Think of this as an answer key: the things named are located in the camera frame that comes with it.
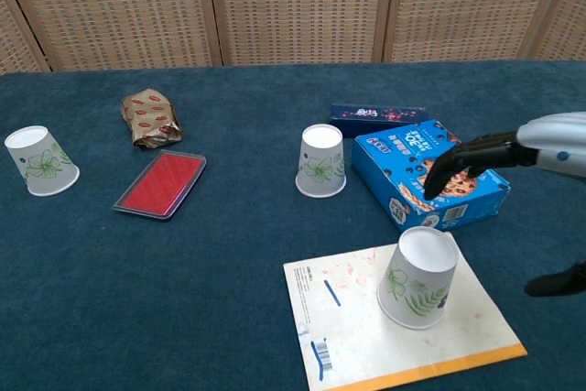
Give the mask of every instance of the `robotic arm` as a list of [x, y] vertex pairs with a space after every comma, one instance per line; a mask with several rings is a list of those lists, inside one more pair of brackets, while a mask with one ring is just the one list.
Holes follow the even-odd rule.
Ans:
[[[487, 168], [517, 165], [546, 169], [586, 181], [586, 112], [551, 114], [521, 125], [516, 132], [481, 136], [459, 144], [434, 162], [424, 183], [426, 200], [435, 199], [451, 177], [468, 169], [476, 178]], [[553, 296], [586, 290], [586, 262], [564, 272], [537, 277], [526, 284], [531, 296]]]

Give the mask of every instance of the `white paper cup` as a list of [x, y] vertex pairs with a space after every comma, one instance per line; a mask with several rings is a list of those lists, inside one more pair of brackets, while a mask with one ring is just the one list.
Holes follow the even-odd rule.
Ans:
[[437, 324], [458, 255], [455, 242], [436, 229], [417, 226], [404, 231], [376, 293], [386, 316], [415, 330]]
[[8, 153], [35, 196], [52, 196], [69, 188], [80, 170], [42, 125], [21, 128], [4, 141]]
[[295, 184], [309, 197], [330, 197], [346, 185], [342, 132], [333, 125], [316, 124], [301, 137]]

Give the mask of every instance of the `blue table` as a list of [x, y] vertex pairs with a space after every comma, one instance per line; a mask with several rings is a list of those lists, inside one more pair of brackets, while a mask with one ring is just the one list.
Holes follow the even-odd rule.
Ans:
[[[112, 205], [157, 153], [132, 147], [119, 107], [152, 87], [208, 166], [169, 222]], [[36, 198], [0, 155], [0, 389], [307, 388], [282, 264], [395, 243], [351, 168], [338, 196], [294, 185], [302, 130], [330, 103], [427, 106], [454, 134], [586, 109], [586, 63], [474, 62], [11, 74], [3, 136], [45, 125], [80, 167]], [[532, 277], [586, 259], [585, 188], [502, 171], [499, 216], [455, 231], [528, 357], [402, 389], [584, 389], [586, 295], [533, 299]]]

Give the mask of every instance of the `snack wrapper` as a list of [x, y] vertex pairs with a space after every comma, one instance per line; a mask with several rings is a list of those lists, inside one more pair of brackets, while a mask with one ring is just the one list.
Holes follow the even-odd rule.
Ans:
[[132, 131], [132, 143], [137, 147], [162, 147], [183, 137], [173, 104], [153, 89], [125, 97], [121, 111]]

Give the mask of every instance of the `wicker divider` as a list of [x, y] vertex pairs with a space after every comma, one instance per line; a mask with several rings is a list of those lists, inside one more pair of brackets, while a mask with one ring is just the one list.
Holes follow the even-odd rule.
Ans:
[[212, 0], [19, 0], [53, 69], [221, 64]]
[[385, 61], [513, 59], [540, 0], [391, 0]]
[[586, 60], [586, 0], [553, 0], [529, 57]]
[[213, 0], [224, 64], [380, 61], [388, 0]]
[[0, 0], [0, 74], [48, 70], [16, 0]]

